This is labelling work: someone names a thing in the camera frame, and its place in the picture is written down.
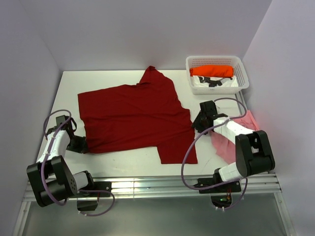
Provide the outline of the dark red t shirt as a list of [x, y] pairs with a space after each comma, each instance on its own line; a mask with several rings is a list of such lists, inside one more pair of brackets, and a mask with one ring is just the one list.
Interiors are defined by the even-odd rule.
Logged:
[[78, 94], [90, 153], [156, 147], [162, 164], [196, 164], [190, 111], [174, 83], [149, 66], [135, 85]]

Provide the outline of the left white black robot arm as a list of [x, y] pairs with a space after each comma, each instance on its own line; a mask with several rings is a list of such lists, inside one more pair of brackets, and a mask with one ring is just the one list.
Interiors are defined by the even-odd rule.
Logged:
[[68, 198], [82, 193], [91, 196], [96, 184], [88, 171], [72, 174], [65, 162], [65, 152], [89, 151], [85, 137], [74, 134], [77, 124], [70, 116], [56, 118], [56, 126], [46, 133], [47, 144], [36, 163], [27, 167], [27, 176], [40, 207], [53, 203], [64, 205]]

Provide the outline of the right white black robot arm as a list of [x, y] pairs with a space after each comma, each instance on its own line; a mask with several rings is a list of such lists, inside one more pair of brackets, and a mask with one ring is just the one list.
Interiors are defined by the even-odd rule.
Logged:
[[200, 112], [192, 127], [199, 134], [209, 131], [220, 134], [235, 145], [235, 162], [216, 169], [213, 186], [217, 191], [225, 191], [233, 180], [239, 180], [275, 168], [275, 160], [267, 133], [246, 128], [224, 113], [219, 113], [213, 100], [199, 104]]

